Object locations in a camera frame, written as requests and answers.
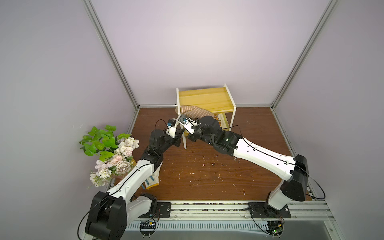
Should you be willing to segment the beige striped cloth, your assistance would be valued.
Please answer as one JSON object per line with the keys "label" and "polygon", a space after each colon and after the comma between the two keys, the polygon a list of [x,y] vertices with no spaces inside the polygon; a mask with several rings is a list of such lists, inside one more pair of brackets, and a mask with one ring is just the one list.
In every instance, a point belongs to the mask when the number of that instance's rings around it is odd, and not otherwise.
{"label": "beige striped cloth", "polygon": [[191,118],[193,120],[201,119],[205,116],[211,116],[211,117],[215,116],[214,113],[208,110],[205,110],[196,106],[188,106],[188,105],[180,105],[179,107],[176,107],[175,112],[177,114],[185,115],[188,118]]}

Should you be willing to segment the white metal yellow wood bookshelf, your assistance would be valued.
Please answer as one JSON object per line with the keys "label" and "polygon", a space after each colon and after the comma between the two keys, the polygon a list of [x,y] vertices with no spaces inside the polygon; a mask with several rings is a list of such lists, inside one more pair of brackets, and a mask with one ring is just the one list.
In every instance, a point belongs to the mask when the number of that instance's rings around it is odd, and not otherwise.
{"label": "white metal yellow wood bookshelf", "polygon": [[176,89],[177,107],[180,105],[196,106],[214,114],[225,113],[230,123],[225,131],[231,131],[237,106],[227,85],[219,88],[180,91]]}

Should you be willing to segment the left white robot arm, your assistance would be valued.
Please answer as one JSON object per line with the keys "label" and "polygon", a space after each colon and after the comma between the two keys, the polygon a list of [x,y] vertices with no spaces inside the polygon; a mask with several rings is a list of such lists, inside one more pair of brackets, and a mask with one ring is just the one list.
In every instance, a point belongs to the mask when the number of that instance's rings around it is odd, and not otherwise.
{"label": "left white robot arm", "polygon": [[85,233],[95,240],[119,240],[127,225],[138,217],[148,214],[157,205],[152,195],[132,197],[144,181],[160,169],[164,152],[171,146],[179,147],[183,129],[151,132],[149,145],[133,170],[106,193],[98,192],[84,216]]}

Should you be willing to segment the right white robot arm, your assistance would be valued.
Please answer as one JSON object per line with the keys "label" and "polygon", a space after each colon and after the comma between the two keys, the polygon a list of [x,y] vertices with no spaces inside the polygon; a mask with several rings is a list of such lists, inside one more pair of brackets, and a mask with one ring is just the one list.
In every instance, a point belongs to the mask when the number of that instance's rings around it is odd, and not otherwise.
{"label": "right white robot arm", "polygon": [[258,146],[241,134],[224,130],[211,116],[194,121],[182,115],[178,122],[189,132],[191,141],[201,140],[221,154],[249,161],[280,177],[281,182],[266,200],[268,208],[281,210],[291,201],[306,200],[309,178],[306,157],[285,156]]}

